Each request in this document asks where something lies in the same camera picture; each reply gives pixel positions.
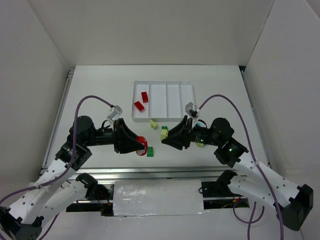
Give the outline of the lime sloped lego brick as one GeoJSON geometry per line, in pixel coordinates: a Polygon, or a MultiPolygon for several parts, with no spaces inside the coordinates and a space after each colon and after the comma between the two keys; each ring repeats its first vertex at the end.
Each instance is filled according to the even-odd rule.
{"type": "Polygon", "coordinates": [[[158,124],[154,120],[151,119],[149,123],[152,129],[156,130],[158,128],[158,124]]]}

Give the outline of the red sloped lego brick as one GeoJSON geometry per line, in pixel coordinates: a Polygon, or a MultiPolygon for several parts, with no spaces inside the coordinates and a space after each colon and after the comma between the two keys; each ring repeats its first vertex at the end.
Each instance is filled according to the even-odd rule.
{"type": "Polygon", "coordinates": [[[140,101],[136,101],[133,104],[140,113],[145,111],[145,107],[140,101]]]}

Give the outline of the red studded lego brick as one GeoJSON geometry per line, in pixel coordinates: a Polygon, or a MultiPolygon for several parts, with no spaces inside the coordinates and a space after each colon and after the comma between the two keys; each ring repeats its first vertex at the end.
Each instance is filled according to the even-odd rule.
{"type": "Polygon", "coordinates": [[[148,93],[146,91],[141,92],[141,98],[143,103],[149,102],[148,93]]]}

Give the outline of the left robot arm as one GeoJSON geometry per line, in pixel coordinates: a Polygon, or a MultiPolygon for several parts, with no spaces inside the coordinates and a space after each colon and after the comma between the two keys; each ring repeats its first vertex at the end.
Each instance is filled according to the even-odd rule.
{"type": "Polygon", "coordinates": [[[109,201],[112,193],[88,173],[79,174],[61,188],[91,157],[91,146],[112,145],[119,154],[145,155],[148,143],[132,132],[123,118],[113,126],[96,129],[89,116],[80,116],[69,130],[67,141],[45,173],[9,207],[0,208],[0,228],[12,240],[35,240],[43,227],[73,202],[86,199],[109,201]]]}

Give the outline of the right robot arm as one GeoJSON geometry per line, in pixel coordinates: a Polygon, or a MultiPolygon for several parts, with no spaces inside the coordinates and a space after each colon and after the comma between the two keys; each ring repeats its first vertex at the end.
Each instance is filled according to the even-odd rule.
{"type": "Polygon", "coordinates": [[[248,149],[233,138],[234,129],[225,118],[216,118],[211,126],[193,124],[191,117],[169,130],[162,144],[187,149],[191,143],[215,146],[217,160],[227,165],[218,182],[236,195],[246,196],[270,210],[280,212],[283,225],[299,231],[314,205],[314,191],[307,184],[298,185],[263,163],[253,160],[248,149]]]}

